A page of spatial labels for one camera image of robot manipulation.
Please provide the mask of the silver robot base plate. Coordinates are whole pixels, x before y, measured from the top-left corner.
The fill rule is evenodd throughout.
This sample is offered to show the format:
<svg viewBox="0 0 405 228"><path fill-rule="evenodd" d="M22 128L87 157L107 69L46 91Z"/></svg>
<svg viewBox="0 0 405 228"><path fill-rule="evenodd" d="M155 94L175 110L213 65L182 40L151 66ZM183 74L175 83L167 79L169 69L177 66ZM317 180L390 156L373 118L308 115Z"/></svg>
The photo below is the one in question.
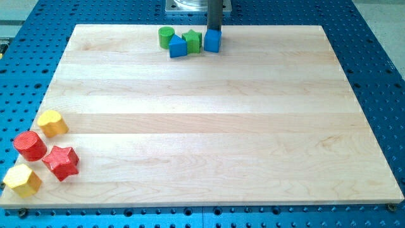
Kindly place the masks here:
<svg viewBox="0 0 405 228"><path fill-rule="evenodd" d="M165 11L171 14L205 13L208 0L164 0Z"/></svg>

